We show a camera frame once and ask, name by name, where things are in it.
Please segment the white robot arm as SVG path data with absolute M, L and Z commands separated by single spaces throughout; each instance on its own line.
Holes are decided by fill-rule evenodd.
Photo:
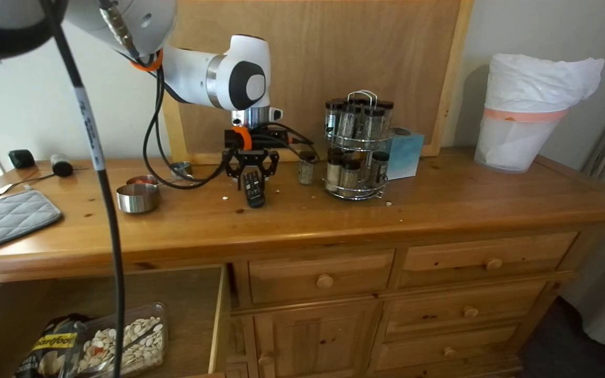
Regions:
M 63 22 L 149 72 L 178 103 L 231 112 L 232 132 L 241 136 L 241 146 L 224 151 L 220 168 L 232 178 L 263 182 L 276 168 L 276 158 L 250 142 L 250 132 L 272 122 L 269 44 L 236 34 L 224 52 L 185 50 L 167 43 L 174 20 L 177 0 L 0 0 L 0 60 L 31 52 L 48 40 L 56 44 L 75 90 L 98 178 L 105 178 L 105 158 Z

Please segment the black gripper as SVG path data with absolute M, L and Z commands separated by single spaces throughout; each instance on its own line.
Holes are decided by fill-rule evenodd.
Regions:
M 279 163 L 279 139 L 269 128 L 245 128 L 232 127 L 224 132 L 224 151 L 222 151 L 222 168 L 229 178 L 234 182 L 234 189 L 241 192 L 241 174 L 248 167 L 258 168 L 263 174 L 263 182 L 269 186 L 276 174 Z

